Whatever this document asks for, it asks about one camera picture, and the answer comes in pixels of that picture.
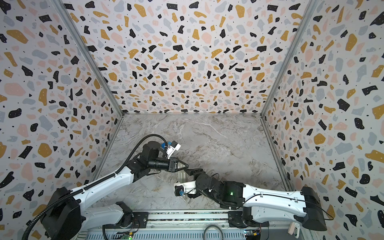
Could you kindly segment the white remote control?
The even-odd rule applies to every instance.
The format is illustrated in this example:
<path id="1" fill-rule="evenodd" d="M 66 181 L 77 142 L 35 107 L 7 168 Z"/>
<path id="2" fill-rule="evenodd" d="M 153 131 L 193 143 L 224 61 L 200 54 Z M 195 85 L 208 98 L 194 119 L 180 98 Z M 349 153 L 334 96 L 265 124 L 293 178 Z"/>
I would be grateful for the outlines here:
<path id="1" fill-rule="evenodd" d="M 186 183 L 194 180 L 193 176 L 189 176 L 185 171 L 178 172 L 178 183 Z"/>

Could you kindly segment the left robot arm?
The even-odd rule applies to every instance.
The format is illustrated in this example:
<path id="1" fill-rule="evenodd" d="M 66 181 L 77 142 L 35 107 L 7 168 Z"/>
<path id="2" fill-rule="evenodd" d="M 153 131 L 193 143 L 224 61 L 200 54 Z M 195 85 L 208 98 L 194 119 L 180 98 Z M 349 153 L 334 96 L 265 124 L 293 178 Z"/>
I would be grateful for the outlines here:
<path id="1" fill-rule="evenodd" d="M 180 147 L 175 141 L 168 146 L 150 141 L 118 170 L 83 187 L 57 189 L 40 219 L 49 237 L 52 240 L 71 240 L 79 232 L 101 225 L 127 226 L 132 211 L 126 204 L 118 202 L 102 208 L 92 208 L 92 205 L 108 194 L 148 176 L 151 170 L 175 173 L 186 169 L 188 165 L 185 163 L 178 168 L 181 161 L 172 156 Z"/>

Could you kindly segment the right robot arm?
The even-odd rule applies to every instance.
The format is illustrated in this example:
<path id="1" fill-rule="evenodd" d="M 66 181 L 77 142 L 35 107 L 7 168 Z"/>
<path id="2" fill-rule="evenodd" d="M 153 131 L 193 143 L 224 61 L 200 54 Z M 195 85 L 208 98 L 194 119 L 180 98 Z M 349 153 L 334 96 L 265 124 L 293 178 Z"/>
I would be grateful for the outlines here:
<path id="1" fill-rule="evenodd" d="M 220 181 L 202 169 L 188 170 L 193 181 L 174 185 L 177 197 L 205 196 L 220 208 L 243 211 L 244 225 L 291 221 L 312 231 L 326 231 L 326 219 L 317 193 L 310 187 L 286 192 L 262 189 L 234 181 Z"/>

